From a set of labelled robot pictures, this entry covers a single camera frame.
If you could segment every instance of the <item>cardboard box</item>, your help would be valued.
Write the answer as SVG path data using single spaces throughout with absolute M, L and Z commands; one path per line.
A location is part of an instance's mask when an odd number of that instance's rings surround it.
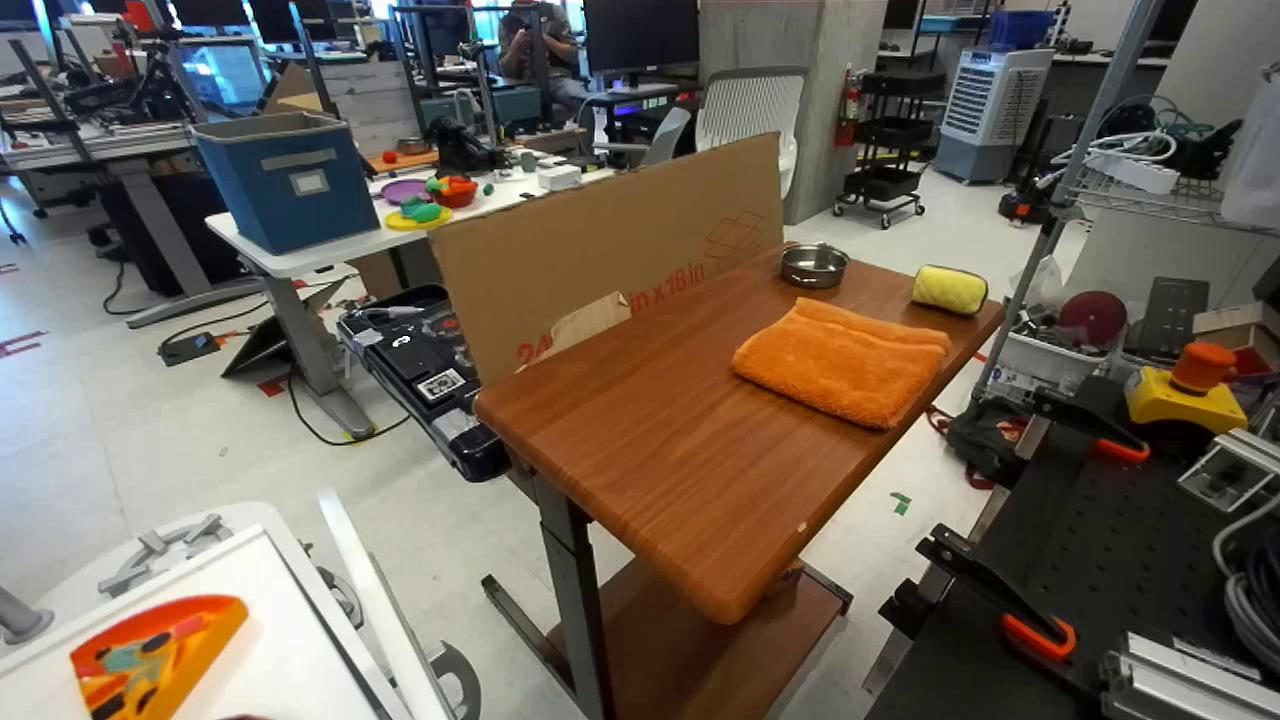
M 494 386 L 608 293 L 643 317 L 710 274 L 779 256 L 776 136 L 443 226 L 433 250 L 478 386 Z

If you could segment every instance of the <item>yellow tape roll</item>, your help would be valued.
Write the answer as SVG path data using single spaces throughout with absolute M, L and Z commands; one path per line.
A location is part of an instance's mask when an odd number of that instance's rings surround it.
M 959 267 L 925 263 L 914 274 L 910 304 L 975 317 L 989 304 L 989 282 Z

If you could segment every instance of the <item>wooden table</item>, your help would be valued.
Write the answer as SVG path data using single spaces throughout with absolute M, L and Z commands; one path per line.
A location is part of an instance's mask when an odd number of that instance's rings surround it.
M 909 293 L 909 278 L 851 263 L 818 299 L 950 336 L 920 415 L 1001 309 L 956 320 Z M 903 430 L 868 434 L 730 377 L 739 340 L 796 298 L 769 263 L 737 267 L 478 397 L 539 478 L 558 630 L 539 637 L 493 577 L 484 590 L 588 716 L 763 716 L 849 607 L 788 567 Z M 635 553 L 603 593 L 588 522 Z

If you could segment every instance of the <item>lower shelf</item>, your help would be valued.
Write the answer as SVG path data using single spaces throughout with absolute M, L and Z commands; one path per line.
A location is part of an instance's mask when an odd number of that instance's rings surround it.
M 658 577 L 629 566 L 599 590 L 603 639 L 618 720 L 763 716 L 793 683 L 849 593 L 799 567 L 779 593 L 737 625 L 710 625 Z

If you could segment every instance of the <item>power strip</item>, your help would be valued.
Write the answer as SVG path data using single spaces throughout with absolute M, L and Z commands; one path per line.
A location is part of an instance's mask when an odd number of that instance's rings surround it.
M 1113 158 L 1113 152 L 1089 152 L 1084 163 L 1091 174 L 1113 177 L 1114 186 L 1150 192 L 1150 197 L 1168 197 L 1176 187 L 1176 174 L 1150 162 L 1137 162 L 1137 158 Z

